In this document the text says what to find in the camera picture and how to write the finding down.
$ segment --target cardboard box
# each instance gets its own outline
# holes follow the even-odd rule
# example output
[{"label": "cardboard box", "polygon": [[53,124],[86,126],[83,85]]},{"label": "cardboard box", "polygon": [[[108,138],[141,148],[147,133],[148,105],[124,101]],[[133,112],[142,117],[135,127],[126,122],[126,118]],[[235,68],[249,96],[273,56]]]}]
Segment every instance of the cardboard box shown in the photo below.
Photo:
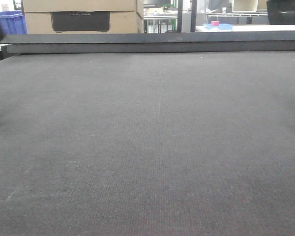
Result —
[{"label": "cardboard box", "polygon": [[258,9],[266,9],[267,0],[258,0]]},{"label": "cardboard box", "polygon": [[[143,33],[143,0],[23,0],[23,6],[29,34]],[[94,20],[95,12],[109,12],[109,20],[107,17],[106,22],[104,18]],[[78,21],[75,25],[83,26],[81,29],[76,27],[67,30],[66,27],[61,27],[65,26],[66,20],[72,24],[75,19]],[[103,30],[97,30],[94,26],[100,26],[99,22],[104,23]]]},{"label": "cardboard box", "polygon": [[110,12],[110,30],[55,32],[50,12],[26,12],[28,34],[143,33],[143,19],[135,12]]},{"label": "cardboard box", "polygon": [[136,11],[144,16],[143,0],[23,0],[24,12]]},{"label": "cardboard box", "polygon": [[233,12],[256,12],[258,0],[233,0]]}]

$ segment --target gray felt surface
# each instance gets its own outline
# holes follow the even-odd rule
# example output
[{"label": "gray felt surface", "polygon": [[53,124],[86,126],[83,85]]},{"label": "gray felt surface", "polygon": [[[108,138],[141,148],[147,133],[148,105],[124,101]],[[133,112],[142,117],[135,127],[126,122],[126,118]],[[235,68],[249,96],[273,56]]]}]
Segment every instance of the gray felt surface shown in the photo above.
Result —
[{"label": "gray felt surface", "polygon": [[295,52],[0,62],[0,236],[295,236]]}]

